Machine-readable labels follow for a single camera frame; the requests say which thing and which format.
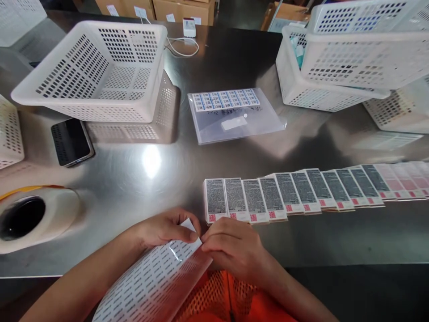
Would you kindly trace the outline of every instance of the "fingernail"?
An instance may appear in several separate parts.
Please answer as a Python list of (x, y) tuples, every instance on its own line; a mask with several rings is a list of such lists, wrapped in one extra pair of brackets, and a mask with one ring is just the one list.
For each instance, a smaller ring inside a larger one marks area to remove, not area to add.
[(198, 235), (196, 232), (191, 232), (191, 234), (189, 235), (191, 241), (195, 242), (198, 239)]

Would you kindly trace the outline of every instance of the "right hand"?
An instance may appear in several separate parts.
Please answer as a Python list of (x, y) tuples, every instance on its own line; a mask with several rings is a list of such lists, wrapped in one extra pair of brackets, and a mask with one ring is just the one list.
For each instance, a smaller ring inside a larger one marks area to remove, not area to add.
[(272, 274), (281, 268), (262, 246), (258, 233), (242, 221), (223, 217), (213, 223), (201, 241), (201, 250), (222, 269), (260, 288), (268, 287)]

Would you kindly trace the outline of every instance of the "tape roll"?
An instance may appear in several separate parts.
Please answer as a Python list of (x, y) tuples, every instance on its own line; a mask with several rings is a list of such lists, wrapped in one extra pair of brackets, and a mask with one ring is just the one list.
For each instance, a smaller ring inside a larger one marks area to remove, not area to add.
[(66, 188), (26, 187), (0, 197), (0, 254), (58, 237), (79, 209), (79, 196)]

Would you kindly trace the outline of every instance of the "white device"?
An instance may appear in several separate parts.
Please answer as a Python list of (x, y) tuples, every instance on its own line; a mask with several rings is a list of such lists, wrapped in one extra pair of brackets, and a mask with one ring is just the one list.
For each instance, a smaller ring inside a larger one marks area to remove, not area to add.
[(195, 21), (192, 18), (183, 18), (183, 35), (185, 37), (194, 38), (197, 36), (195, 29)]

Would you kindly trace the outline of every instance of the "finger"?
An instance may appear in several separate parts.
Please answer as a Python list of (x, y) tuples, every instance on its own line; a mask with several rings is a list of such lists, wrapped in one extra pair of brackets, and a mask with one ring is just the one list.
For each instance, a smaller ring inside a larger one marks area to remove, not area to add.
[(192, 226), (197, 231), (198, 236), (201, 236), (201, 225), (200, 221), (198, 220), (197, 216), (195, 216), (193, 213), (186, 211), (183, 208), (175, 208), (173, 211), (171, 211), (171, 217), (176, 223), (181, 224), (186, 219), (190, 219)]
[(213, 259), (214, 267), (231, 271), (234, 269), (233, 258), (224, 252), (210, 252), (208, 255)]
[(201, 250), (205, 253), (213, 251), (222, 251), (228, 255), (236, 256), (240, 251), (241, 240), (229, 235), (218, 234), (210, 236), (201, 246)]
[(170, 227), (166, 227), (165, 234), (162, 236), (163, 240), (181, 240), (185, 243), (193, 243), (198, 239), (196, 232), (175, 224), (171, 224)]
[(252, 228), (245, 222), (223, 217), (212, 224), (204, 236), (201, 237), (201, 240), (204, 242), (210, 236), (217, 234), (224, 234), (238, 239), (243, 239), (249, 229)]

